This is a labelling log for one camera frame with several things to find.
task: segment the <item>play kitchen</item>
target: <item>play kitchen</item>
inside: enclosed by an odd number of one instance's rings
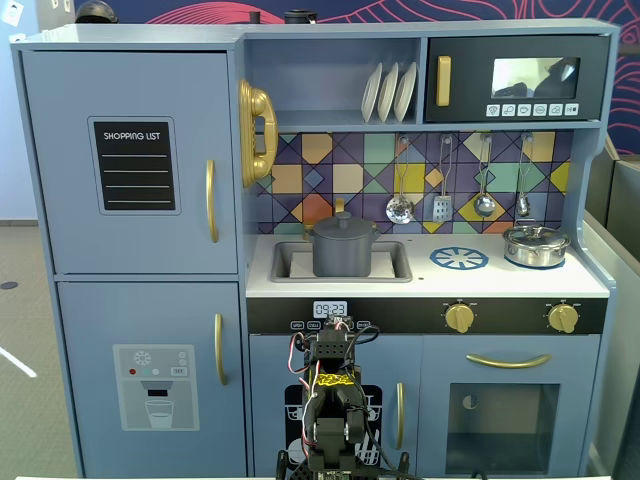
[[[585,474],[617,27],[90,27],[12,45],[80,474],[295,468],[295,342],[330,314],[381,332],[364,465]]]

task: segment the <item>gray carpet floor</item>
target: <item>gray carpet floor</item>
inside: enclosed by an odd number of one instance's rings
[[[0,480],[75,477],[51,300],[37,227],[0,227]]]

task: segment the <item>white plate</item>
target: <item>white plate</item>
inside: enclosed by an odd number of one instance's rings
[[[362,118],[365,122],[368,122],[373,113],[373,107],[376,104],[376,97],[378,96],[378,88],[380,87],[380,78],[382,77],[382,64],[379,63],[375,71],[367,80],[367,86],[364,87],[364,95],[362,96]]]
[[[398,83],[398,62],[393,64],[391,71],[382,82],[380,89],[380,98],[378,99],[378,116],[381,122],[387,120],[391,104],[393,103],[393,94],[396,92],[396,83]]]
[[[417,70],[416,62],[413,62],[409,66],[407,73],[402,76],[400,83],[398,83],[396,99],[393,102],[393,111],[396,114],[398,122],[402,122],[404,116],[407,114],[409,102],[411,102],[411,95],[413,95],[413,88],[416,84]]]

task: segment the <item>silver pot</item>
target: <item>silver pot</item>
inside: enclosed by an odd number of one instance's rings
[[[553,228],[539,225],[511,227],[502,234],[507,260],[531,268],[551,268],[564,261],[571,239]]]
[[[373,222],[336,213],[313,226],[313,274],[316,277],[368,277],[371,245],[380,236]]]

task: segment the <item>sink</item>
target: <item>sink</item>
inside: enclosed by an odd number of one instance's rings
[[[271,281],[278,283],[398,283],[413,279],[400,242],[374,242],[369,277],[316,277],[313,275],[313,245],[309,242],[276,244]]]

